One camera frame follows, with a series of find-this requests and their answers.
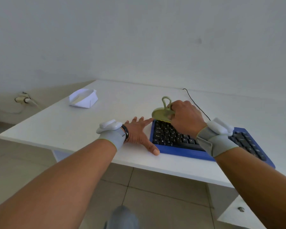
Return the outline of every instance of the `person's left hand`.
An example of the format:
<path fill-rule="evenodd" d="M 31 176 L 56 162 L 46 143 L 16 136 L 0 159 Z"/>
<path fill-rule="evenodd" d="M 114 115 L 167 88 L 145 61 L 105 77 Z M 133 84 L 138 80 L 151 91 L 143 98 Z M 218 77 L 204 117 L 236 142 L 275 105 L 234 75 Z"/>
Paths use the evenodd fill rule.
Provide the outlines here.
<path fill-rule="evenodd" d="M 134 117 L 131 123 L 129 123 L 129 121 L 126 121 L 124 125 L 128 129 L 129 133 L 126 142 L 144 145 L 149 152 L 158 156 L 160 154 L 160 151 L 153 143 L 149 141 L 146 134 L 143 132 L 143 129 L 152 121 L 153 118 L 144 120 L 144 117 L 141 117 L 138 122 L 137 117 Z"/>

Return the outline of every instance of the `white table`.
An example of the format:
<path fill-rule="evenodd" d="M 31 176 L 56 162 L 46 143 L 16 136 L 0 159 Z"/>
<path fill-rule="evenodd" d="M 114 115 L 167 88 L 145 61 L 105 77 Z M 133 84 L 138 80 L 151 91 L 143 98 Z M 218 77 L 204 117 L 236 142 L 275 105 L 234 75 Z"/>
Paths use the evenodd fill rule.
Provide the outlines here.
<path fill-rule="evenodd" d="M 69 106 L 66 97 L 3 132 L 0 138 L 58 153 L 73 153 L 98 138 L 95 131 L 100 122 L 109 119 L 125 122 L 134 116 L 149 118 L 155 108 L 162 106 L 163 96 L 169 96 L 173 101 L 191 101 L 185 90 L 175 88 L 104 80 L 97 80 L 86 88 L 96 89 L 99 98 L 90 109 Z M 286 175 L 285 102 L 191 90 L 189 93 L 211 119 L 219 117 L 235 127 L 246 128 L 276 169 Z M 151 125 L 145 128 L 147 136 L 150 130 Z M 215 162 L 169 154 L 156 157 L 143 146 L 132 144 L 124 145 L 112 162 L 207 182 L 219 220 L 248 228 L 263 228 L 253 213 L 244 217 L 244 213 L 234 208 L 230 210 L 232 213 L 227 212 L 233 204 L 245 203 L 237 197 L 232 184 Z"/>

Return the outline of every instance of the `folded paper box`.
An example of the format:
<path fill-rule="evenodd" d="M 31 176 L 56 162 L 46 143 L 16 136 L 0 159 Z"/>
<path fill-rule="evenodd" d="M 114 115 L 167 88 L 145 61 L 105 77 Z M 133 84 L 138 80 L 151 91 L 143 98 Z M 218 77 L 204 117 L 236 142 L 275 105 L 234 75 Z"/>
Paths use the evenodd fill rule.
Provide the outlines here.
<path fill-rule="evenodd" d="M 96 90 L 82 88 L 73 92 L 69 96 L 69 105 L 81 107 L 81 108 L 90 108 L 98 100 L 96 96 Z"/>

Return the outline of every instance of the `keyboard cord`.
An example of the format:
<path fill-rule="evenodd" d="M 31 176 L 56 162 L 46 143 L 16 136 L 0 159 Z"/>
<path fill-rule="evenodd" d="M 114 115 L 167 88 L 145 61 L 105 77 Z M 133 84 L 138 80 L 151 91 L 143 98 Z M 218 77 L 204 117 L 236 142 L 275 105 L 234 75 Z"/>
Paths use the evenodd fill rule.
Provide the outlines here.
<path fill-rule="evenodd" d="M 186 89 L 186 88 L 183 88 L 183 90 L 186 90 L 188 96 L 191 98 L 191 100 L 193 101 L 193 103 L 199 108 L 199 106 L 195 103 L 195 101 L 192 99 L 192 97 L 191 97 L 190 94 L 188 93 L 187 89 Z M 203 114 L 204 114 L 209 120 L 211 120 L 211 119 L 204 113 L 204 111 L 202 111 L 202 112 L 203 112 Z"/>

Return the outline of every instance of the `white wrist-mounted tracker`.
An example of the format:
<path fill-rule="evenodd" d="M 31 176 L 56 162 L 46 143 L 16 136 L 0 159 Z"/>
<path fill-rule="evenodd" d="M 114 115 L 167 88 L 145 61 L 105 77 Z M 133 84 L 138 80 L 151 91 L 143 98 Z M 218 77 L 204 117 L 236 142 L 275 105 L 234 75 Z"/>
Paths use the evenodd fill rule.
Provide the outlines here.
<path fill-rule="evenodd" d="M 100 134 L 99 139 L 110 141 L 119 150 L 126 140 L 126 133 L 121 129 L 121 122 L 116 122 L 115 119 L 100 123 L 100 127 L 96 130 Z"/>
<path fill-rule="evenodd" d="M 232 136 L 234 127 L 218 118 L 207 122 L 207 125 L 198 133 L 197 142 L 209 155 L 216 157 L 229 149 L 238 147 L 228 138 Z"/>

